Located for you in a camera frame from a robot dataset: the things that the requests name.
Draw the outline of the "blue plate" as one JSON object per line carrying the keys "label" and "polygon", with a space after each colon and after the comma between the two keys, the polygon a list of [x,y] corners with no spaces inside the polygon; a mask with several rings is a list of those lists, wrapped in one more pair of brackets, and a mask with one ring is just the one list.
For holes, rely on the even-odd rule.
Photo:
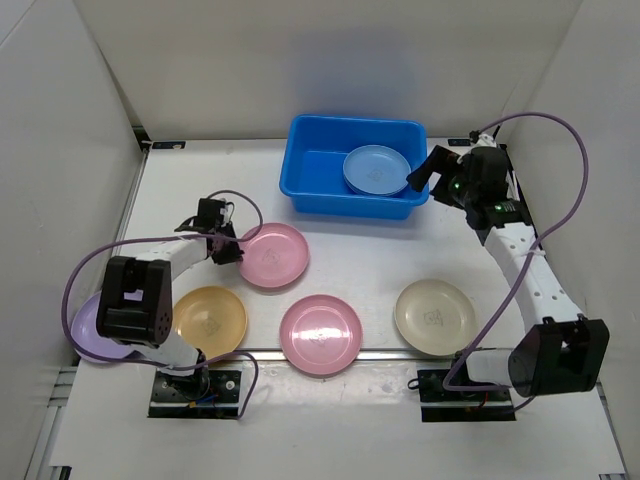
{"label": "blue plate", "polygon": [[343,177],[356,192],[374,196],[393,196],[407,186],[411,167],[394,149],[365,145],[351,151],[343,162]]}

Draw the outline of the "pink plate back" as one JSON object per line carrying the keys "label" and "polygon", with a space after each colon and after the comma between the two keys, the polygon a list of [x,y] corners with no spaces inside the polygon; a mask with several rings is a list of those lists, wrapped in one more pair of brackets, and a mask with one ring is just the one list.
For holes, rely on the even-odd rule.
{"label": "pink plate back", "polygon": [[265,223],[254,227],[245,237],[244,251],[238,263],[240,275],[254,286],[279,289],[296,281],[310,261],[310,249],[304,235],[284,223]]}

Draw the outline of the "pink plate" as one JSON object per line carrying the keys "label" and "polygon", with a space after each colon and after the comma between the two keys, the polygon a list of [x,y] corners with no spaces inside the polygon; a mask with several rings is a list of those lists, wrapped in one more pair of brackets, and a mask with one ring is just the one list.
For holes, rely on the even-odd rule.
{"label": "pink plate", "polygon": [[238,263],[240,275],[254,286],[279,289],[296,281],[310,261],[310,249],[304,235],[284,223],[265,223],[254,227],[245,237],[244,251]]}
{"label": "pink plate", "polygon": [[363,327],[344,300],[326,294],[310,295],[284,313],[279,342],[285,358],[296,369],[314,377],[330,377],[357,358]]}

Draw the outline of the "cream plate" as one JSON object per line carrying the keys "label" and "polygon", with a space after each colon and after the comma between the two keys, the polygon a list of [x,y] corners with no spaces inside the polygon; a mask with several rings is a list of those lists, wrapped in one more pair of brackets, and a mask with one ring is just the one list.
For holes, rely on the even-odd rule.
{"label": "cream plate", "polygon": [[396,300],[394,321],[409,345],[436,357],[465,349],[479,332],[469,298],[454,285],[436,279],[408,285]]}

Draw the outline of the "pink plate front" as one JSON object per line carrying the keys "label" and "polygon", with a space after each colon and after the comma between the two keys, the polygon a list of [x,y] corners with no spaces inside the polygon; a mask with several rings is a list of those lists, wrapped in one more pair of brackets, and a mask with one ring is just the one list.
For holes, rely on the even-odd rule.
{"label": "pink plate front", "polygon": [[326,294],[310,295],[284,313],[279,342],[285,358],[296,369],[314,377],[330,377],[357,358],[363,327],[344,300]]}

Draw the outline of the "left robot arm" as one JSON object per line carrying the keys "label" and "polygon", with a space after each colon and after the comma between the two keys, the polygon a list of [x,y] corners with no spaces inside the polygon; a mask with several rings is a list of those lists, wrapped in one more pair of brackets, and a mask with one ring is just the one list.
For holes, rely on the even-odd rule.
{"label": "left robot arm", "polygon": [[190,401],[207,395],[211,377],[196,366],[205,354],[173,330],[172,283],[208,258],[221,265],[242,258],[231,222],[232,207],[224,199],[200,199],[197,214],[177,231],[203,237],[163,242],[135,257],[115,256],[105,271],[97,333],[158,363],[167,384]]}

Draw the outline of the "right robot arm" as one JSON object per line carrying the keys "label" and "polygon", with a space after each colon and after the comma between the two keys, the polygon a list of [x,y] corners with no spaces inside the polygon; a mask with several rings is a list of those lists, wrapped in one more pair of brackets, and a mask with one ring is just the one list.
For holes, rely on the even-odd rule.
{"label": "right robot arm", "polygon": [[460,399],[514,389],[524,398],[587,392],[595,387],[610,333],[586,317],[557,280],[526,205],[509,195],[506,152],[475,146],[463,155],[436,146],[407,178],[423,191],[439,177],[433,199],[462,210],[481,245],[500,267],[510,291],[498,310],[515,302],[525,335],[514,347],[482,349],[474,339],[458,355],[443,387]]}

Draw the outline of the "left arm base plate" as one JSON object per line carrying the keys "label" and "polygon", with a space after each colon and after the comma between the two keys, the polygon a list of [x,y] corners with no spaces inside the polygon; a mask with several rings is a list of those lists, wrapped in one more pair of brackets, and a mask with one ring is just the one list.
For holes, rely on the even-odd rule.
{"label": "left arm base plate", "polygon": [[232,420],[240,412],[242,371],[210,369],[209,379],[194,383],[186,377],[156,373],[147,417],[150,419]]}

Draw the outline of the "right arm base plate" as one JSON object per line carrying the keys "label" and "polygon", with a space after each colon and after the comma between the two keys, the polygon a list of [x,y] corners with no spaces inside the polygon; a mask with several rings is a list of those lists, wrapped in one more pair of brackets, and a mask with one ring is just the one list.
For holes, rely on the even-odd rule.
{"label": "right arm base plate", "polygon": [[443,387],[445,369],[419,369],[407,382],[419,395],[423,423],[478,423],[515,421],[515,405],[508,390],[449,391]]}

